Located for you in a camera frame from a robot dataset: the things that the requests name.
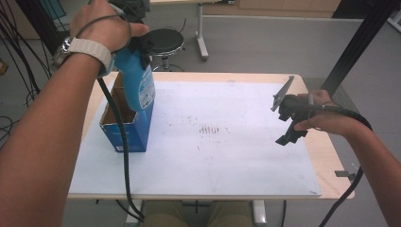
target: floor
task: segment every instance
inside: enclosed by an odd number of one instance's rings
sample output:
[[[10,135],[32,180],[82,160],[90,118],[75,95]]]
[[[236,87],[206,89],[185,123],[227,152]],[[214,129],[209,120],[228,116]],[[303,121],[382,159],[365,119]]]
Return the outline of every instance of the floor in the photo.
[[[196,18],[187,18],[183,35],[185,50],[171,57],[172,63],[188,72],[290,73],[307,79],[327,77],[345,46],[356,32],[360,20],[290,19],[268,17],[218,17],[203,19],[203,35],[209,51],[204,61],[195,39]],[[152,28],[174,26],[181,29],[182,20],[148,21]],[[38,53],[40,43],[30,41]],[[11,62],[0,44],[0,57]],[[384,25],[371,45],[342,83],[342,88],[357,109],[371,122],[377,135],[401,160],[401,34]],[[40,67],[32,63],[38,83],[46,82]],[[0,115],[17,120],[24,113],[27,91],[15,66],[0,77]],[[5,123],[0,119],[0,126]],[[356,173],[357,158],[347,143],[331,135],[344,168]],[[333,201],[288,201],[285,226],[318,226]],[[283,201],[266,201],[269,226],[280,226]],[[191,226],[204,226],[207,208],[195,214],[185,208]],[[115,201],[67,202],[63,226],[124,226],[126,215]],[[354,199],[346,201],[327,226],[386,226],[366,178],[356,190]]]

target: person's right hand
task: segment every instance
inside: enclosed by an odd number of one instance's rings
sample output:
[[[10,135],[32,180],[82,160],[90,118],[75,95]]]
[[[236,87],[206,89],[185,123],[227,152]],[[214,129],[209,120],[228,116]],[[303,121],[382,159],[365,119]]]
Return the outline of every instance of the person's right hand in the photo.
[[[313,100],[316,105],[331,105],[336,106],[332,102],[330,95],[325,90],[310,92],[313,95]],[[307,94],[299,94],[300,97],[307,97]],[[345,136],[347,132],[353,130],[354,124],[360,124],[355,119],[338,114],[328,112],[316,112],[316,114],[308,120],[302,121],[294,126],[296,131],[305,131],[312,128],[319,128],[322,131],[339,134]]]

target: white watch strap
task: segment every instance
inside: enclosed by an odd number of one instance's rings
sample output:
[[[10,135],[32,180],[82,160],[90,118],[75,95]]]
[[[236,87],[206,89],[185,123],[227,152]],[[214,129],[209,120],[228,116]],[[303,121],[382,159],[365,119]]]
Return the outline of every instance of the white watch strap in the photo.
[[[103,44],[91,40],[74,38],[68,47],[68,51],[71,53],[83,53],[91,55],[103,63],[106,72],[109,71],[112,61],[112,54],[110,53],[110,50]]]

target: blue cardboard box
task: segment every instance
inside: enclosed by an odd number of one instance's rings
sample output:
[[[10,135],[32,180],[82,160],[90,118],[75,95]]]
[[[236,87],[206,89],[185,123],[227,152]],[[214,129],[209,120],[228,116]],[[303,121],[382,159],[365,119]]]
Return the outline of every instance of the blue cardboard box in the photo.
[[[121,75],[118,75],[114,82],[112,98],[122,115],[128,139],[129,152],[145,152],[147,150],[148,133],[154,101],[142,112],[137,113],[132,111],[128,107],[127,99],[125,98]],[[103,129],[115,151],[123,152],[121,132],[109,104],[106,105],[105,111],[100,119],[100,128]]]

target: black stool seat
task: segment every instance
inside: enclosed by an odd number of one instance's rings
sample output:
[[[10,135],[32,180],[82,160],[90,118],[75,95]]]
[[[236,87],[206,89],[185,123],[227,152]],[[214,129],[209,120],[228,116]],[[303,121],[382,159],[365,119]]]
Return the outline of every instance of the black stool seat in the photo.
[[[154,55],[170,55],[183,47],[183,35],[173,29],[155,29],[149,32],[154,46],[151,52]]]

